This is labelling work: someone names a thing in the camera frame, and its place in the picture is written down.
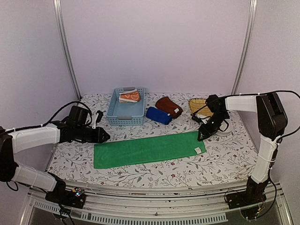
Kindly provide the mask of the green towel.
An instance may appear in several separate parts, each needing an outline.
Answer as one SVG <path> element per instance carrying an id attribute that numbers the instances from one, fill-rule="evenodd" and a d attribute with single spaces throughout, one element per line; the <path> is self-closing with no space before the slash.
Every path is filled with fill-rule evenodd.
<path id="1" fill-rule="evenodd" d="M 95 144 L 93 166 L 109 169 L 196 156 L 206 152 L 197 138 L 197 132 L 188 132 Z"/>

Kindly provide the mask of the orange bunny pattern towel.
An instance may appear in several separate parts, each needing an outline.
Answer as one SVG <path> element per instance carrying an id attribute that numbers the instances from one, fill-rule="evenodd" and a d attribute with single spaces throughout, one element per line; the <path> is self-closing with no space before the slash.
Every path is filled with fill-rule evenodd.
<path id="1" fill-rule="evenodd" d="M 129 90 L 119 94 L 120 103 L 137 103 L 141 100 L 137 89 Z"/>

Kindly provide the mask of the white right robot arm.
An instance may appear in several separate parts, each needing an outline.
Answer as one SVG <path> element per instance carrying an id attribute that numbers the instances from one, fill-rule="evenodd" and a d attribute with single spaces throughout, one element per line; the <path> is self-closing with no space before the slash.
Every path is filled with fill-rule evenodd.
<path id="1" fill-rule="evenodd" d="M 213 115 L 198 129 L 198 141 L 214 135 L 222 122 L 229 118 L 229 111 L 254 112 L 257 114 L 260 147 L 254 170 L 247 181 L 242 200 L 253 204 L 264 192 L 270 181 L 270 169 L 276 161 L 280 138 L 288 123 L 283 105 L 275 92 L 218 97 L 210 95 L 206 106 Z"/>

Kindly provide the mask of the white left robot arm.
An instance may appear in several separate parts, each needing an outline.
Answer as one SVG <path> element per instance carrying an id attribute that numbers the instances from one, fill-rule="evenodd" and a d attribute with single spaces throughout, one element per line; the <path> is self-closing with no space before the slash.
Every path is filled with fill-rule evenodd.
<path id="1" fill-rule="evenodd" d="M 65 182 L 55 175 L 36 170 L 18 163 L 14 155 L 38 146 L 78 142 L 104 143 L 110 135 L 96 126 L 103 113 L 95 115 L 86 106 L 74 105 L 69 115 L 62 121 L 50 119 L 48 122 L 32 127 L 0 129 L 0 181 L 18 182 L 51 192 L 59 203 L 66 203 L 70 194 L 65 190 Z"/>

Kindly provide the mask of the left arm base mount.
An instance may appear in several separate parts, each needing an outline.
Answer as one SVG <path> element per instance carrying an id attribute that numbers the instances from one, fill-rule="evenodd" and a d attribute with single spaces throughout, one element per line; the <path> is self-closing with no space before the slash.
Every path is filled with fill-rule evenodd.
<path id="1" fill-rule="evenodd" d="M 75 187 L 71 190 L 66 190 L 66 184 L 63 180 L 57 181 L 53 191 L 47 191 L 45 199 L 49 202 L 57 203 L 62 206 L 83 209 L 86 195 L 84 190 Z"/>

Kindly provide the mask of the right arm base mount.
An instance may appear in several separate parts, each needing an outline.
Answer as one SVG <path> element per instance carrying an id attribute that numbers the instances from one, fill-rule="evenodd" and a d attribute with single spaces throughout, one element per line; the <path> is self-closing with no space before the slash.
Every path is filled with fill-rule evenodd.
<path id="1" fill-rule="evenodd" d="M 225 194 L 225 201 L 227 202 L 229 209 L 262 203 L 267 199 L 264 189 L 265 186 L 261 184 L 247 184 L 245 191 L 233 191 L 231 194 Z"/>

